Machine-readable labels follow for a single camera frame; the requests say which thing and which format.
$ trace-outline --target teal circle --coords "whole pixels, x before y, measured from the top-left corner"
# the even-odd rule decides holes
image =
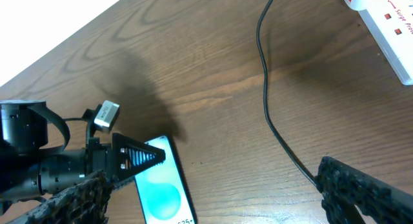
[[[146,204],[153,217],[168,220],[178,213],[181,195],[178,189],[169,183],[154,184],[148,190]]]

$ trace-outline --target cable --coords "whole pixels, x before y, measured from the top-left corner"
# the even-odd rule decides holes
[[[314,181],[314,176],[311,174],[310,171],[303,165],[302,162],[297,158],[297,156],[293,153],[291,148],[287,145],[287,143],[284,141],[283,137],[279,134],[277,129],[274,127],[274,124],[272,124],[270,114],[268,112],[268,69],[267,69],[267,63],[265,62],[265,57],[263,53],[263,49],[261,47],[261,41],[259,39],[259,31],[261,30],[261,24],[264,20],[265,14],[267,14],[268,9],[270,8],[271,3],[273,0],[268,0],[267,5],[265,6],[263,13],[261,14],[261,17],[259,17],[258,20],[258,25],[257,25],[257,33],[256,33],[256,38],[257,38],[257,46],[258,46],[258,51],[259,51],[259,56],[261,57],[261,61],[263,63],[263,69],[264,69],[264,115],[265,119],[272,131],[272,133],[275,135],[277,140],[279,141],[279,144],[283,147],[285,152],[290,156],[290,159],[292,162],[297,166],[297,168],[304,174],[305,177],[307,177],[310,182],[316,186],[316,182]]]
[[[87,122],[86,119],[83,119],[83,118],[81,118],[81,117],[64,118],[63,120],[64,120],[64,121],[86,121],[86,122]]]

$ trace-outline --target wooden table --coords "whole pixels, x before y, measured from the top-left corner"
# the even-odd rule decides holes
[[[263,115],[255,31],[267,1],[121,0],[0,98],[46,99],[63,117],[109,99],[121,105],[115,131],[141,141],[170,134],[200,223],[325,223],[321,194]],[[275,0],[261,38],[272,119],[309,170],[333,156],[413,194],[413,88],[357,12],[342,0]],[[68,148],[84,146],[84,124],[70,128]],[[144,223],[134,185],[112,194],[107,215]]]

